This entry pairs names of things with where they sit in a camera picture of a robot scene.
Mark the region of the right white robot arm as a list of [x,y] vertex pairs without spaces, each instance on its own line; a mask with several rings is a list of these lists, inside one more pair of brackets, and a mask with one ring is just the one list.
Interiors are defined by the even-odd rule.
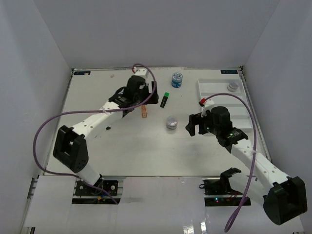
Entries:
[[233,126],[226,107],[217,106],[204,114],[189,116],[185,129],[190,136],[211,133],[218,143],[230,154],[247,166],[257,181],[248,181],[238,168],[230,168],[220,174],[216,182],[204,181],[206,195],[225,195],[233,192],[244,193],[249,185],[247,198],[264,208],[265,214],[276,225],[281,225],[308,210],[304,181],[296,176],[290,177],[274,166],[265,156],[253,149],[252,142],[240,129]]

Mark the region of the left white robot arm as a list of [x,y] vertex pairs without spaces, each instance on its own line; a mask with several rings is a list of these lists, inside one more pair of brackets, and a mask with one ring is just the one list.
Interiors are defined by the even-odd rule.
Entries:
[[68,127],[59,128],[53,156],[71,172],[86,183],[86,189],[94,195],[102,193],[103,179],[89,163],[88,143],[96,138],[112,123],[124,118],[139,104],[157,104],[158,94],[156,82],[152,81],[152,92],[142,76],[133,75],[127,85],[119,88],[105,104],[100,112]]

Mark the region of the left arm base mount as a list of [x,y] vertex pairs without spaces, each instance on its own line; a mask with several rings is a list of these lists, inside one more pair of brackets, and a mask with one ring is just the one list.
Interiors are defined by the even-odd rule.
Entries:
[[82,205],[117,205],[120,203],[123,181],[102,179],[97,187],[92,188],[82,180],[75,183],[72,204]]

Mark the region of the green cap black highlighter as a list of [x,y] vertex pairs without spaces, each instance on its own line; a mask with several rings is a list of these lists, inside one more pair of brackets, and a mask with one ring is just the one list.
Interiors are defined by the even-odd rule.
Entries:
[[169,93],[166,92],[166,93],[164,94],[162,100],[161,100],[161,103],[160,103],[160,107],[161,107],[161,108],[164,108],[164,107],[165,107],[166,102],[167,102],[167,100],[168,100],[168,97],[169,97]]

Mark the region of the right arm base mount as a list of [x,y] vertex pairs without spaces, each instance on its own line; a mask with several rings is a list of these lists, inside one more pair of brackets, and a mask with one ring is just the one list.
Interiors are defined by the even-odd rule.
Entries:
[[241,174],[241,170],[230,168],[220,174],[220,177],[211,177],[202,180],[199,188],[204,191],[206,207],[237,207],[242,200],[242,193],[233,190],[229,178]]

